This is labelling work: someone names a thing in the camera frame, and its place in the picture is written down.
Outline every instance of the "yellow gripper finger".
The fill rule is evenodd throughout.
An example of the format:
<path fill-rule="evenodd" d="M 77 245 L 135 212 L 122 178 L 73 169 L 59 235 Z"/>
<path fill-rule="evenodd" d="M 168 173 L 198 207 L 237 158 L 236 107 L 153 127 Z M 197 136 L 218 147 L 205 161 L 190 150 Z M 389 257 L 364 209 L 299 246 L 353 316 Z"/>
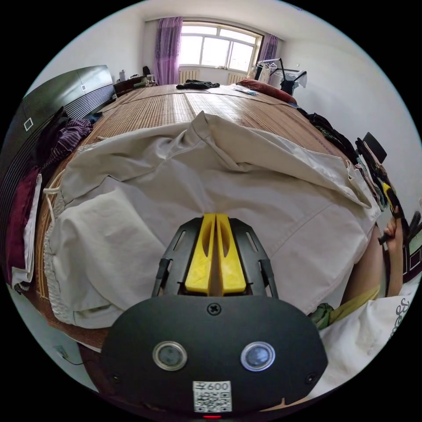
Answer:
<path fill-rule="evenodd" d="M 230 228 L 229 217 L 225 214 L 217 214 L 216 222 L 222 295 L 242 293 L 246 289 L 246 281 Z"/>
<path fill-rule="evenodd" d="M 186 277 L 187 291 L 209 296 L 214 249 L 215 214 L 204 214 L 192 262 Z"/>

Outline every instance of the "clothes drying rack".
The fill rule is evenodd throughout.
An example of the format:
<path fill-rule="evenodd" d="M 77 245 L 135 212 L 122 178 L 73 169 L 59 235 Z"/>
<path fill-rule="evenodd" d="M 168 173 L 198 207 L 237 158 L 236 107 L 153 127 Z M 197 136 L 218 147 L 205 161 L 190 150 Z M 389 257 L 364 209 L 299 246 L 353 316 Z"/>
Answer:
<path fill-rule="evenodd" d="M 283 66 L 283 61 L 280 58 L 272 58 L 269 60 L 261 60 L 260 62 L 257 62 L 257 70 L 256 70 L 256 74 L 255 74 L 255 79 L 258 80 L 259 76 L 261 75 L 262 69 L 264 68 L 263 65 L 266 63 L 275 63 L 275 62 L 280 62 L 280 66 L 281 67 L 277 67 L 275 68 L 271 73 L 270 76 L 272 76 L 275 72 L 281 70 L 282 74 L 283 74 L 283 79 L 280 83 L 281 86 L 281 90 L 284 92 L 287 92 L 289 95 L 293 94 L 293 86 L 295 84 L 295 82 L 300 79 L 302 76 L 306 75 L 306 70 L 304 72 L 302 72 L 301 74 L 299 74 L 296 78 L 292 79 L 292 80 L 288 80 L 286 79 L 286 73 L 287 72 L 294 72 L 294 73 L 299 73 L 298 70 L 295 69 L 284 69 Z"/>

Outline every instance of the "bamboo mat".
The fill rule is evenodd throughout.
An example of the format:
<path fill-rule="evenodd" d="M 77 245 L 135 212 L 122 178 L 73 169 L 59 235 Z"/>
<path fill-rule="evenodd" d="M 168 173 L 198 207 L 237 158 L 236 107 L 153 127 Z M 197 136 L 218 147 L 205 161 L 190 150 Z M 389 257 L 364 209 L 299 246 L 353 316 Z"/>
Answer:
<path fill-rule="evenodd" d="M 347 158 L 294 107 L 264 94 L 248 95 L 230 87 L 205 91 L 177 90 L 174 85 L 148 87 L 119 97 L 102 109 L 103 116 L 80 146 L 140 128 L 190 122 L 201 111 L 214 114 L 238 125 L 268 131 L 311 151 Z M 58 166 L 52 180 L 61 172 L 74 154 Z M 48 299 L 44 275 L 44 235 L 50 224 L 48 205 L 43 197 L 36 225 L 35 270 L 33 283 L 25 296 L 48 323 L 71 338 L 100 349 L 107 329 L 85 329 L 58 321 Z"/>

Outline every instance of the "human hand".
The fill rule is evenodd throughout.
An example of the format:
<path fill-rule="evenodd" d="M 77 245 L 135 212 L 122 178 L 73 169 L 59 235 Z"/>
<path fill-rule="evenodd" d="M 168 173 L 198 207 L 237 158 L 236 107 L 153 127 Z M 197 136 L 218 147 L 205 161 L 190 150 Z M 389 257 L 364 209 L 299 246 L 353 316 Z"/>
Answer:
<path fill-rule="evenodd" d="M 399 207 L 396 207 L 396 213 L 398 214 Z M 401 225 L 401 219 L 394 217 L 391 218 L 387 227 L 384 229 L 384 233 L 390 236 L 387 240 L 387 248 L 391 258 L 403 258 L 403 227 Z"/>

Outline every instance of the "ceiling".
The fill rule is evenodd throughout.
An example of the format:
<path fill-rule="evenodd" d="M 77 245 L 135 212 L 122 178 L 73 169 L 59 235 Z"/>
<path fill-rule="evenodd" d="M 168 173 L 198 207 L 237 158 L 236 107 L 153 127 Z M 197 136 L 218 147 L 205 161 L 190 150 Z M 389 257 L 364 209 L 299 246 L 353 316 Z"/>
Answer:
<path fill-rule="evenodd" d="M 145 0 L 131 8 L 144 21 L 172 16 L 219 18 L 260 29 L 285 41 L 312 41 L 361 58 L 364 55 L 330 24 L 280 0 Z"/>

